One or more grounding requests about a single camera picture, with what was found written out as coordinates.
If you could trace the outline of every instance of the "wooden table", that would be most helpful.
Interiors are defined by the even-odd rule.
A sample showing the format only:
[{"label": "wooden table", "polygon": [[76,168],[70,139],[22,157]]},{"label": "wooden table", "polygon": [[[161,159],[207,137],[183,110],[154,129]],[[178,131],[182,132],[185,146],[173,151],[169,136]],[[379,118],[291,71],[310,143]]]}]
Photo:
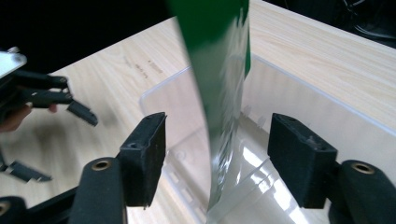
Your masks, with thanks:
[{"label": "wooden table", "polygon": [[[395,132],[396,49],[259,0],[251,1],[250,24],[253,53]],[[93,128],[60,106],[55,115],[37,109],[16,132],[0,134],[8,161],[24,161],[54,177],[23,184],[0,175],[0,196],[20,195],[32,206],[77,185],[87,162],[115,156],[143,118],[142,93],[188,66],[181,43],[170,19],[55,72],[70,78],[76,99],[100,123]],[[130,209],[128,216],[135,223],[193,222],[163,178],[153,205]]]}]

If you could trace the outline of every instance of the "screw hole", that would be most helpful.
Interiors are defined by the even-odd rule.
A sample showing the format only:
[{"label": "screw hole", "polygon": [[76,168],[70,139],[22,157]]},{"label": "screw hole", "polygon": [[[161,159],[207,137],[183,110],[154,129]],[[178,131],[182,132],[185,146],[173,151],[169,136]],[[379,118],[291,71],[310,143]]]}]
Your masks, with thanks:
[{"label": "screw hole", "polygon": [[366,175],[372,175],[375,172],[371,166],[368,166],[364,163],[355,162],[352,164],[352,168]]},{"label": "screw hole", "polygon": [[111,165],[110,161],[99,161],[92,166],[92,169],[94,171],[102,171],[110,167],[110,165]]},{"label": "screw hole", "polygon": [[129,144],[129,147],[136,148],[137,145],[136,145],[136,143],[131,143],[131,144]]}]

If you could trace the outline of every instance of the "green plastic bag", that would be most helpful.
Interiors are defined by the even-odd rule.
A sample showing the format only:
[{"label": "green plastic bag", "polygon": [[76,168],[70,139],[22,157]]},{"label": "green plastic bag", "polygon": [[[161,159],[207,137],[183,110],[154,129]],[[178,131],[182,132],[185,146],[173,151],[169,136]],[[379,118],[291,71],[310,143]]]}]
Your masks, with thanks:
[{"label": "green plastic bag", "polygon": [[219,201],[232,158],[243,81],[250,67],[248,0],[169,0],[202,98],[210,140],[208,210]]}]

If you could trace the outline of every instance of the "person's hand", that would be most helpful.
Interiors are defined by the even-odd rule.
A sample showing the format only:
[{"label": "person's hand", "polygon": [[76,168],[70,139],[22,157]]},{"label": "person's hand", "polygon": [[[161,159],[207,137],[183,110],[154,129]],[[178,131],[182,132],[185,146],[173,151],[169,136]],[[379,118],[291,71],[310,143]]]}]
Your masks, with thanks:
[{"label": "person's hand", "polygon": [[[56,113],[57,109],[56,105],[49,106],[49,111],[51,113]],[[24,105],[20,109],[11,112],[6,120],[0,124],[0,133],[13,132],[17,130],[24,118],[26,118],[26,116],[31,112],[32,108],[29,105]]]}]

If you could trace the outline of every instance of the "plastic bin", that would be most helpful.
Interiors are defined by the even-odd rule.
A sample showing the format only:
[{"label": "plastic bin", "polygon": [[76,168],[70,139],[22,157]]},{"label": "plastic bin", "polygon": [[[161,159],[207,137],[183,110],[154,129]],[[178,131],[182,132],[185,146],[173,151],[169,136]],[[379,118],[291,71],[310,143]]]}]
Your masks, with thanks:
[{"label": "plastic bin", "polygon": [[396,132],[374,122],[257,56],[245,80],[237,144],[218,204],[206,212],[210,158],[205,120],[190,68],[144,93],[145,115],[168,115],[163,173],[197,223],[329,223],[325,209],[298,207],[269,160],[273,113],[294,117],[337,148],[337,160],[360,160],[396,183]]}]

